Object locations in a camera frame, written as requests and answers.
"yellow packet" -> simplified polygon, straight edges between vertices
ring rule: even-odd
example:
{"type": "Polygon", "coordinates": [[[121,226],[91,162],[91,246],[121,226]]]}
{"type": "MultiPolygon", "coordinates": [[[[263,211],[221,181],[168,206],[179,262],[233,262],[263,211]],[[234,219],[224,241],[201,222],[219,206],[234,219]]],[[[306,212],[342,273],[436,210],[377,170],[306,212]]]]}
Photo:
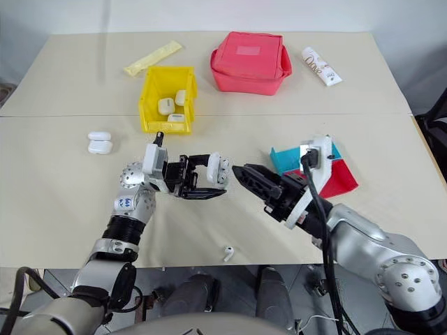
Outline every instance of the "yellow packet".
{"type": "Polygon", "coordinates": [[[147,69],[151,65],[157,64],[160,60],[180,49],[182,49],[180,43],[172,40],[167,45],[160,47],[154,52],[148,54],[146,57],[143,57],[142,59],[139,59],[127,66],[124,70],[132,77],[135,77],[140,71],[147,69]]]}

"white earbud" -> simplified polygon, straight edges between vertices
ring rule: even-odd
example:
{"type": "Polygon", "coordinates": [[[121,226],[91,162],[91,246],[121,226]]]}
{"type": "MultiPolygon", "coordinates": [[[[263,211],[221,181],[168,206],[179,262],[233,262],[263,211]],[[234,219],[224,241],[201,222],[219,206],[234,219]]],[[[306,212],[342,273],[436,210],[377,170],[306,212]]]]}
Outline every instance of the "white earbud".
{"type": "Polygon", "coordinates": [[[225,258],[223,259],[224,262],[228,262],[235,253],[235,249],[232,246],[226,246],[223,251],[226,254],[225,258]]]}
{"type": "Polygon", "coordinates": [[[159,100],[159,113],[161,115],[170,115],[175,112],[174,99],[164,98],[159,100]]]}
{"type": "Polygon", "coordinates": [[[184,101],[186,99],[186,89],[180,89],[175,94],[175,104],[178,106],[184,106],[184,101]]]}

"silver robot arm segment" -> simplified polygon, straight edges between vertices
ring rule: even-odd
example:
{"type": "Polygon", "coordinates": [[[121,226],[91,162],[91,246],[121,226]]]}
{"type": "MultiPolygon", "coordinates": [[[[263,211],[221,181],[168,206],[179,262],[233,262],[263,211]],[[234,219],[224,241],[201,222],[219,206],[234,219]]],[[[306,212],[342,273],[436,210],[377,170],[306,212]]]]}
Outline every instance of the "silver robot arm segment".
{"type": "MultiPolygon", "coordinates": [[[[327,158],[320,152],[319,160],[327,158]]],[[[305,197],[305,179],[296,174],[280,176],[254,164],[234,165],[233,172],[245,188],[264,200],[266,214],[285,221],[288,227],[293,216],[294,226],[309,233],[321,247],[322,225],[316,205],[305,197]]],[[[417,245],[403,235],[384,232],[342,204],[332,206],[322,200],[322,205],[334,259],[377,286],[395,324],[414,334],[447,332],[447,308],[438,271],[417,245]]]]}
{"type": "Polygon", "coordinates": [[[13,334],[93,334],[121,311],[135,283],[140,236],[155,211],[155,193],[206,200],[220,196],[228,182],[228,160],[218,153],[180,156],[169,163],[162,148],[163,133],[148,144],[143,162],[127,165],[103,236],[98,239],[73,283],[72,295],[56,299],[22,318],[13,334]],[[207,180],[216,188],[197,188],[196,166],[207,167],[207,180]]]}

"yellow plastic bin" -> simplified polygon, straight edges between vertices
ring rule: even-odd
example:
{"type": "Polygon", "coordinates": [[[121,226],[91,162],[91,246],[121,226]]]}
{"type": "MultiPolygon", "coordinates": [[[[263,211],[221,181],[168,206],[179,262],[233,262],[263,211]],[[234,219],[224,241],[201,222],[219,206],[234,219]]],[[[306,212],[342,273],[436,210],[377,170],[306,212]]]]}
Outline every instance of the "yellow plastic bin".
{"type": "Polygon", "coordinates": [[[194,68],[188,66],[151,66],[142,88],[139,109],[142,130],[146,133],[189,134],[194,121],[194,98],[197,96],[194,68]],[[184,122],[168,122],[159,114],[158,103],[163,98],[175,99],[180,89],[186,89],[184,106],[175,106],[176,114],[184,114],[184,122]]]}

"red box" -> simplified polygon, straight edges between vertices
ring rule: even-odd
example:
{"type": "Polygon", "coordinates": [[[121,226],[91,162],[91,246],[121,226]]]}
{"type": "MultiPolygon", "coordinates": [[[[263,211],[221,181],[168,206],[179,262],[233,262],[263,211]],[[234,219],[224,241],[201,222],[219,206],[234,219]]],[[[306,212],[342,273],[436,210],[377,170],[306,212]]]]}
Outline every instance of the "red box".
{"type": "Polygon", "coordinates": [[[282,36],[232,31],[211,54],[211,70],[224,92],[274,95],[292,73],[282,36]]]}

